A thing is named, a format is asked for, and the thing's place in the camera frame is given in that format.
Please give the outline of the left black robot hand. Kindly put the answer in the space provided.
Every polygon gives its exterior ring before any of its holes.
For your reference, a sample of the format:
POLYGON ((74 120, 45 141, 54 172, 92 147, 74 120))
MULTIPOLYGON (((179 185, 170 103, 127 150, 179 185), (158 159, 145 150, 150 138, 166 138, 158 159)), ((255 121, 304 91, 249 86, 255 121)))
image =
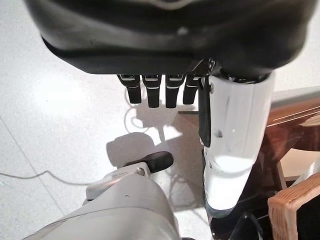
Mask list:
POLYGON ((133 104, 148 88, 174 108, 198 94, 207 212, 236 206, 262 144, 273 71, 302 50, 315 0, 27 0, 46 47, 90 74, 117 75, 133 104))

